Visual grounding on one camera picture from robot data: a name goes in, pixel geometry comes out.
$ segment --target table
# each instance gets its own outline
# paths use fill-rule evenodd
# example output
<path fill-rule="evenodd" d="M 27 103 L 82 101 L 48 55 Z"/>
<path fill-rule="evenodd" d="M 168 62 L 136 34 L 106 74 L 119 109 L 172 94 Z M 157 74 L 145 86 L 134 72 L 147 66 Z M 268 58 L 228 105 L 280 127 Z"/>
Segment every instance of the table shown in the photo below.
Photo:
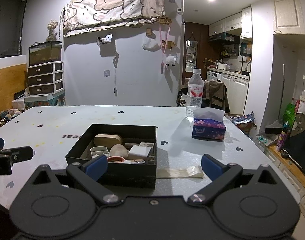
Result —
<path fill-rule="evenodd" d="M 204 154 L 210 154 L 224 164 L 238 163 L 244 169 L 257 169 L 261 163 L 268 163 L 299 203 L 299 194 L 286 177 L 226 117 L 223 120 L 227 128 L 223 142 L 198 140 L 191 136 L 192 123 L 186 120 L 185 111 L 185 107 L 152 106 L 41 106 L 27 110 L 0 128 L 4 148 L 31 146 L 35 151 L 31 160 L 14 164 L 12 175 L 0 176 L 0 204 L 9 209 L 39 165 L 64 169 L 67 166 L 65 156 L 78 140 L 73 136 L 81 136 L 93 123 L 157 126 L 157 168 L 200 165 Z M 149 195 L 183 195 L 187 199 L 210 182 L 206 175 L 196 179 L 157 179 L 156 188 L 145 192 Z M 129 193 L 126 188 L 116 190 Z"/>

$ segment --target beige oval object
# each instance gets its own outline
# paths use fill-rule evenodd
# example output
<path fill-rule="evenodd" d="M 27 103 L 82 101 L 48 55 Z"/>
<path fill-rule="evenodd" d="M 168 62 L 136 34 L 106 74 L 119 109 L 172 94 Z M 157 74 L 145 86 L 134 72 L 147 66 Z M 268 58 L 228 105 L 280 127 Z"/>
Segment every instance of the beige oval object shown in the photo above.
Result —
<path fill-rule="evenodd" d="M 123 146 L 121 144 L 116 144 L 111 148 L 110 156 L 120 156 L 120 157 L 127 159 L 128 151 L 125 146 Z"/>
<path fill-rule="evenodd" d="M 116 134 L 97 134 L 94 138 L 95 146 L 105 146 L 108 150 L 116 144 L 122 144 L 122 138 Z"/>

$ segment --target metal bolt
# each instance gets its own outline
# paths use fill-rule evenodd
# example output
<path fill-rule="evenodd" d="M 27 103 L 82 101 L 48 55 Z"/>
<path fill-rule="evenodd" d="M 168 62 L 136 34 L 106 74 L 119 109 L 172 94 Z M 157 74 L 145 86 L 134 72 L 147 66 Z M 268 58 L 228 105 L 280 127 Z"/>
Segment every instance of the metal bolt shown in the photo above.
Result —
<path fill-rule="evenodd" d="M 115 203 L 119 201 L 119 198 L 115 194 L 108 194 L 103 196 L 102 200 L 105 201 L 106 203 Z"/>
<path fill-rule="evenodd" d="M 194 194 L 194 195 L 190 196 L 189 199 L 192 202 L 203 202 L 206 200 L 206 197 L 205 197 L 205 195 L 202 195 L 202 194 Z"/>
<path fill-rule="evenodd" d="M 150 205 L 158 205 L 159 201 L 158 200 L 150 200 L 149 203 L 150 203 Z"/>

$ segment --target red and white label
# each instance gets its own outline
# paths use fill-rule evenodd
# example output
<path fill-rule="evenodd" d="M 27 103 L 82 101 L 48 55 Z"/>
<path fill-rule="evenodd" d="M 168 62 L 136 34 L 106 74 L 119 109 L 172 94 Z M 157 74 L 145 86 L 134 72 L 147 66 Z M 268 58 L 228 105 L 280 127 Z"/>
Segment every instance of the red and white label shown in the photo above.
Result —
<path fill-rule="evenodd" d="M 187 95 L 192 98 L 201 98 L 204 86 L 188 84 Z"/>

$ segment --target tissue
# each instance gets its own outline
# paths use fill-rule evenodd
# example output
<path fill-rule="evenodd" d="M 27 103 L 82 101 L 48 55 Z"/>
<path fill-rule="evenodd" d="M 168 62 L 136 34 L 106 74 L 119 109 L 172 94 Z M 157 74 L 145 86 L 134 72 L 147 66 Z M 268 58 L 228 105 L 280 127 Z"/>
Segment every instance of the tissue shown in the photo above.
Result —
<path fill-rule="evenodd" d="M 193 114 L 193 138 L 223 140 L 226 132 L 226 126 L 222 122 L 225 111 L 205 107 L 194 110 Z"/>

